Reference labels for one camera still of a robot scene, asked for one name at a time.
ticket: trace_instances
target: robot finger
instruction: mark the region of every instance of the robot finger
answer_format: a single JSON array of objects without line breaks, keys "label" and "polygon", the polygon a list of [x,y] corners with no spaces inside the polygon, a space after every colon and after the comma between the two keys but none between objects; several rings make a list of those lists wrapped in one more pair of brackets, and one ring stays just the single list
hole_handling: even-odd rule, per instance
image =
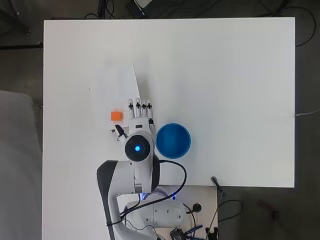
[{"label": "robot finger", "polygon": [[128,107],[129,107],[129,119],[132,119],[134,118],[134,107],[133,107],[132,99],[129,99]]},{"label": "robot finger", "polygon": [[147,117],[147,105],[146,100],[141,101],[141,107],[142,107],[142,117]]},{"label": "robot finger", "polygon": [[152,105],[150,100],[147,101],[147,116],[149,119],[153,119]]},{"label": "robot finger", "polygon": [[137,103],[136,103],[136,117],[139,118],[141,117],[141,102],[140,98],[137,98]]}]

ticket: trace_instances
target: blue light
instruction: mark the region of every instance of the blue light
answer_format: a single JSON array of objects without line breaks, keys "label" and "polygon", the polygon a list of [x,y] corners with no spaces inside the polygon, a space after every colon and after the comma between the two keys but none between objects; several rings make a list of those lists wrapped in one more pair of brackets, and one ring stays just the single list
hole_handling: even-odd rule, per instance
[{"label": "blue light", "polygon": [[141,147],[139,145],[137,145],[137,146],[134,147],[134,150],[136,152],[140,152],[141,151]]}]

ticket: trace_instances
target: small orange block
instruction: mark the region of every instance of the small orange block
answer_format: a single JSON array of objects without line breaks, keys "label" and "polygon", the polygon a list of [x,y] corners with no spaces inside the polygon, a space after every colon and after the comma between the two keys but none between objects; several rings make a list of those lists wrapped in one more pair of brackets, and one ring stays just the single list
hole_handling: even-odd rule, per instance
[{"label": "small orange block", "polygon": [[123,115],[122,112],[111,112],[111,121],[113,122],[119,122],[122,121]]}]

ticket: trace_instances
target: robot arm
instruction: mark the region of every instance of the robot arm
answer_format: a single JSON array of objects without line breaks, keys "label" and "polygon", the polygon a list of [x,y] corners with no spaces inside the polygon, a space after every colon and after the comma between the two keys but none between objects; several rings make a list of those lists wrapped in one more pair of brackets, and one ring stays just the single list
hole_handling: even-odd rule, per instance
[{"label": "robot arm", "polygon": [[103,163],[97,170],[98,185],[111,240],[156,240],[157,237],[150,238],[125,227],[117,203],[117,196],[121,194],[152,192],[160,178],[159,160],[154,155],[152,106],[150,102],[142,102],[141,105],[137,99],[135,114],[130,100],[129,110],[129,136],[123,131],[119,136],[125,143],[128,161],[109,160]]}]

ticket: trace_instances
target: white paper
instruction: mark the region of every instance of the white paper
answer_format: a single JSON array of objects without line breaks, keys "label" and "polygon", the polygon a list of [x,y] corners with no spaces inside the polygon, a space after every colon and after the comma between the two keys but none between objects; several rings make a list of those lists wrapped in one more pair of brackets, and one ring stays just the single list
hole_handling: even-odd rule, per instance
[{"label": "white paper", "polygon": [[[128,100],[140,98],[133,64],[110,64],[100,73],[92,87],[97,123],[109,130],[114,124],[128,127]],[[121,122],[111,121],[111,112],[123,113]]]}]

